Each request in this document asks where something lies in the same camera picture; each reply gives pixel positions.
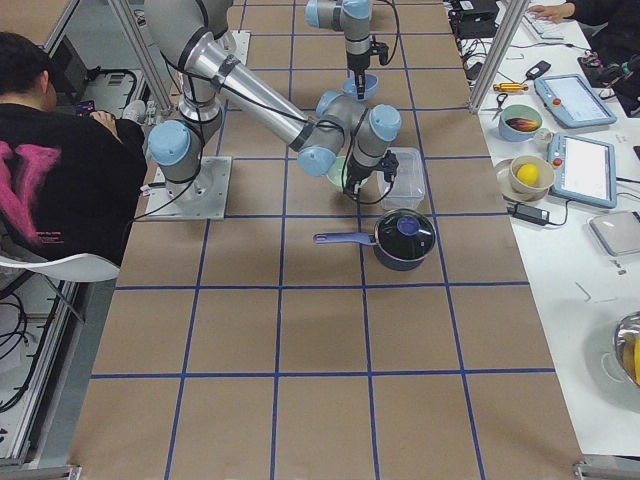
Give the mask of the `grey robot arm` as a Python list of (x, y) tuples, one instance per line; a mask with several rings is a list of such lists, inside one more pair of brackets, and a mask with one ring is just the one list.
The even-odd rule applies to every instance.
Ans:
[(311, 27), (343, 33), (347, 68), (352, 74), (343, 90), (358, 101), (370, 98), (377, 85), (374, 76), (367, 78), (371, 58), (377, 57), (381, 65), (389, 59), (388, 45), (371, 34), (371, 2), (310, 0), (305, 6), (305, 19)]
[(280, 95), (221, 44), (228, 33), (229, 1), (147, 1), (150, 34), (162, 56), (187, 81), (181, 111), (193, 110), (201, 122), (216, 95), (263, 123), (298, 154), (298, 165), (311, 176), (329, 172), (340, 151), (346, 166), (342, 191), (360, 197), (363, 182), (375, 171), (394, 184), (398, 161), (390, 145), (401, 127), (399, 112), (390, 105), (363, 104), (370, 58), (384, 58), (388, 48), (370, 31), (368, 1), (310, 1), (305, 16), (311, 26), (340, 31), (345, 37), (347, 67), (354, 75), (356, 95), (325, 92), (309, 117)]

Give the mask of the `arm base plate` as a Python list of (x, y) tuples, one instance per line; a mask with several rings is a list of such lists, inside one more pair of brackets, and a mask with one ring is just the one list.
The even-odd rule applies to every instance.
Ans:
[(147, 196), (147, 205), (142, 221), (223, 220), (225, 216), (229, 180), (232, 168), (230, 156), (204, 156), (201, 171), (189, 190), (177, 200), (172, 195), (180, 193), (177, 184), (169, 183), (159, 166), (156, 167), (155, 183)]

